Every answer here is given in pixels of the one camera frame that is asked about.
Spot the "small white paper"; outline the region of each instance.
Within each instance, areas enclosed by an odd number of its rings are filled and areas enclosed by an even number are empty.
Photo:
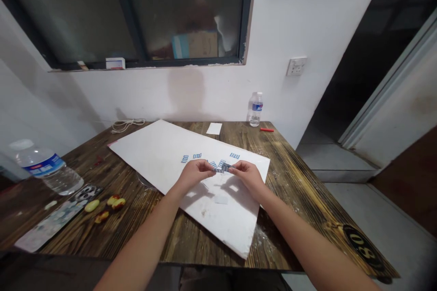
[[[206,131],[206,134],[219,135],[221,129],[222,129],[222,123],[211,123],[209,124],[209,128]]]
[[[213,200],[214,200],[215,203],[219,203],[219,204],[222,204],[222,205],[227,205],[228,204],[228,198],[225,197],[225,196],[215,196],[213,198]]]

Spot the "plastic water bottle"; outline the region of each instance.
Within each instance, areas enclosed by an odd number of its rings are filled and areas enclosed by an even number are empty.
[[[83,179],[53,151],[39,148],[29,139],[18,140],[9,145],[15,151],[15,160],[20,167],[40,178],[54,192],[67,196],[83,185]]]
[[[250,126],[257,127],[261,121],[261,111],[263,109],[263,93],[257,92],[255,101],[252,103],[252,113],[250,115]]]

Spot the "person's right hand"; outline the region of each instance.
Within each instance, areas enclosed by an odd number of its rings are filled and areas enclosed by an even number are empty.
[[[239,161],[232,166],[235,166],[235,168],[229,168],[229,173],[238,176],[248,188],[252,197],[261,202],[261,196],[268,190],[268,187],[264,184],[256,165],[248,161]]]
[[[192,188],[199,184],[200,181],[214,175],[214,167],[205,159],[189,161],[171,188],[171,191],[176,192],[178,197],[182,199]]]

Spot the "white paper card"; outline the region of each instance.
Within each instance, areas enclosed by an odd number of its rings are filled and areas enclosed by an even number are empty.
[[[206,131],[206,134],[219,135],[221,129],[222,129],[222,123],[211,123],[209,124],[209,128]]]
[[[158,120],[108,145],[128,165],[153,186],[166,194],[181,175],[183,156],[202,154],[202,159],[233,165],[238,159],[254,163],[265,183],[270,159],[253,152],[200,135]],[[215,196],[225,196],[226,206],[214,203]],[[182,210],[203,225],[239,256],[247,259],[254,237],[259,203],[243,182],[232,174],[216,174],[197,184],[180,204]]]
[[[219,203],[219,204],[222,204],[222,205],[227,205],[228,204],[228,197],[225,197],[225,196],[215,196],[213,198],[213,200],[214,200],[215,203]]]

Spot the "glass pane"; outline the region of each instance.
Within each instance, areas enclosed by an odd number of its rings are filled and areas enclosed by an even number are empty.
[[[19,0],[61,63],[136,59],[118,0]]]
[[[237,55],[242,0],[133,0],[133,4],[153,59]]]

